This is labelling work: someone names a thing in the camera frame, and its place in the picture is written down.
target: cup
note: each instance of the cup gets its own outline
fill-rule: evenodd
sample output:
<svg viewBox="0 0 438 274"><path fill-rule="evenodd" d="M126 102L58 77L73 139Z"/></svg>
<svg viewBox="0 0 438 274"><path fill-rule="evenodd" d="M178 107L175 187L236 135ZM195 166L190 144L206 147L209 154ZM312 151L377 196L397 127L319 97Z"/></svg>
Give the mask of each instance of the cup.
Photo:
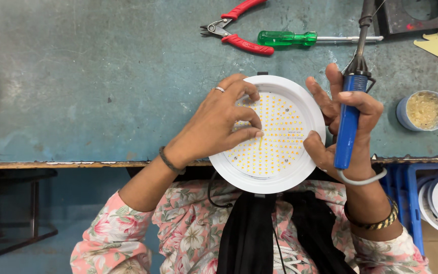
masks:
<svg viewBox="0 0 438 274"><path fill-rule="evenodd" d="M419 127L417 127L416 125L414 125L414 124L410 121L410 119L408 118L408 115L407 115L407 112L406 112L406 104L407 104L408 100L409 100L412 96L415 96L415 95L417 95L417 94L420 93L420 92L427 92L427 93L429 93L429 94L435 95L435 96L438 98L438 92L435 92L435 91L429 91L429 90L418 91L418 92L416 92L416 93L414 93L414 94L412 94L412 95L410 95L410 96L407 96L407 97L403 98L403 99L398 103L398 106L397 106L397 119L398 119L398 121L400 122L400 124L401 124L402 126L404 126L405 128L408 128L408 129L410 129L410 130L413 130L413 131L434 131L434 130L437 130L437 129L438 129L438 125L435 126L435 127L433 127L433 128L431 128L431 129L422 129L422 128L419 128Z"/></svg>

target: green screwdriver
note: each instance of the green screwdriver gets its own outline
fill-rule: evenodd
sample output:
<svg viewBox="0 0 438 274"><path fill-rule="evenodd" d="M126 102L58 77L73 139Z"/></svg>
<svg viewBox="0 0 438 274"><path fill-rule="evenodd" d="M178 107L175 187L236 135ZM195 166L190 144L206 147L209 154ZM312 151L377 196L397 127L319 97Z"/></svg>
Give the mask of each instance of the green screwdriver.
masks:
<svg viewBox="0 0 438 274"><path fill-rule="evenodd" d="M381 41L383 36L368 36L366 41ZM318 37L314 31L304 34L295 34L291 31L261 31L258 34L258 44L264 46L290 46L292 44L301 44L312 46L317 41L358 41L359 36L349 37Z"/></svg>

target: floral shirt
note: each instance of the floral shirt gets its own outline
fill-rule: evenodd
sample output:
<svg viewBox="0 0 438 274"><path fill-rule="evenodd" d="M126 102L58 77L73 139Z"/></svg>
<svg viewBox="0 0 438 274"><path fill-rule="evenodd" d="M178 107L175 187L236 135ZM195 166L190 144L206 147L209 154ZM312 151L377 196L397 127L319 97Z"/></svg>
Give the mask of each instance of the floral shirt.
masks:
<svg viewBox="0 0 438 274"><path fill-rule="evenodd" d="M70 258L74 273L149 273L151 252L141 242L150 221L159 226L159 251L165 256L160 273L215 274L222 230L231 208L217 208L207 199L208 181L177 182L167 190L154 212L137 212L115 193L77 243ZM215 203L226 204L241 191L225 181L211 190ZM306 180L291 191L311 190L336 215L332 229L334 246L345 254L346 262L360 273L430 273L428 259L420 254L404 228L396 239L373 242L351 234L344 215L345 188L342 184ZM288 274L318 273L298 242L291 219L291 204L278 200L272 213L278 241ZM273 274L283 273L274 252Z"/></svg>

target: black cable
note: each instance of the black cable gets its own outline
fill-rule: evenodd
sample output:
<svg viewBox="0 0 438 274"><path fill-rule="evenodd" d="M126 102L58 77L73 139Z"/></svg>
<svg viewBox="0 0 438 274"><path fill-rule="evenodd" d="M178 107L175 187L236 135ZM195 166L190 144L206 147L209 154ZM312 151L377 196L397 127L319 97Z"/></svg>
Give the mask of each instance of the black cable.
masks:
<svg viewBox="0 0 438 274"><path fill-rule="evenodd" d="M212 174L211 180L209 182L209 186L207 187L207 199L209 199L209 202L211 203L211 205L216 206L216 207L220 207L220 208L232 207L233 206L232 203L227 203L225 205L218 205L218 204L212 202L212 200L211 200L211 188L212 188L212 184L214 183L214 178L216 178L216 175L217 175L217 171L214 171L214 174Z"/></svg>
<svg viewBox="0 0 438 274"><path fill-rule="evenodd" d="M283 257L281 255L280 244L278 243L277 232L275 231L275 227L273 227L273 233L275 234L275 240L277 241L278 253L280 253L281 266L283 267L283 272L287 274L287 270L285 269L285 265L283 264Z"/></svg>

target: blue soldering iron handle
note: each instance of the blue soldering iron handle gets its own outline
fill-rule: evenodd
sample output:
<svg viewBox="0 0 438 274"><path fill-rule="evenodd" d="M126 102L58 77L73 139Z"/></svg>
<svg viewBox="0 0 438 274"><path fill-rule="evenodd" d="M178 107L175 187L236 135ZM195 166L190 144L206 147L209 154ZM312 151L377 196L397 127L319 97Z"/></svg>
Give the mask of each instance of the blue soldering iron handle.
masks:
<svg viewBox="0 0 438 274"><path fill-rule="evenodd" d="M366 92L368 77L364 75L347 75L344 77L343 91ZM337 134L334 167L347 169L351 161L352 147L358 129L359 110L356 107L341 104L341 121Z"/></svg>

